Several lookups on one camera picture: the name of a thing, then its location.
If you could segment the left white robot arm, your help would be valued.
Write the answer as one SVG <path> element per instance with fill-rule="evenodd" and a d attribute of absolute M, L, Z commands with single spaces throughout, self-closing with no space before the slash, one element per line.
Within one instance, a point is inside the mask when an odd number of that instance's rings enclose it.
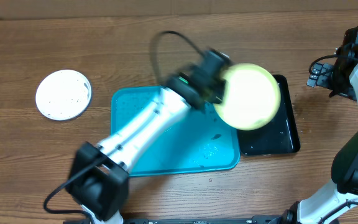
<path fill-rule="evenodd" d="M 129 195 L 129 174 L 141 155 L 190 110 L 221 103 L 227 65 L 192 65 L 171 75 L 155 98 L 123 128 L 75 154 L 66 191 L 90 223 L 108 221 Z"/>

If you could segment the yellow plate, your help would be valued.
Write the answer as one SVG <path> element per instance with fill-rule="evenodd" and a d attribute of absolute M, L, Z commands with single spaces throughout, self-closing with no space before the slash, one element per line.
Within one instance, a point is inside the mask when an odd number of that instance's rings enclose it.
<path fill-rule="evenodd" d="M 271 73 L 252 63 L 238 63 L 222 77 L 226 81 L 223 101 L 214 109 L 226 124 L 251 131 L 273 120 L 280 107 L 281 92 Z"/>

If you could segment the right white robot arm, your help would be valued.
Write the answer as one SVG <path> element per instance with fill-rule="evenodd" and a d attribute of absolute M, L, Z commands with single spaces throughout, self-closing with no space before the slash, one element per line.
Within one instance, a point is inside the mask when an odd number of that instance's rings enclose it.
<path fill-rule="evenodd" d="M 358 44 L 342 44 L 333 54 L 336 63 L 330 70 L 309 68 L 310 80 L 331 90 L 331 96 L 351 92 L 358 106 Z M 358 132 L 336 154 L 331 166 L 331 180 L 308 199 L 295 202 L 274 223 L 335 223 L 358 207 Z"/>

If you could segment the pink speckled plate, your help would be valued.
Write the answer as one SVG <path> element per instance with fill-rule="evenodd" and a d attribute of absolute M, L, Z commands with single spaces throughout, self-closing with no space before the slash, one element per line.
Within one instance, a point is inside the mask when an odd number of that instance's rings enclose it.
<path fill-rule="evenodd" d="M 46 118 L 66 121 L 85 112 L 92 94 L 91 83 L 82 73 L 58 70 L 41 81 L 35 93 L 35 104 Z"/>

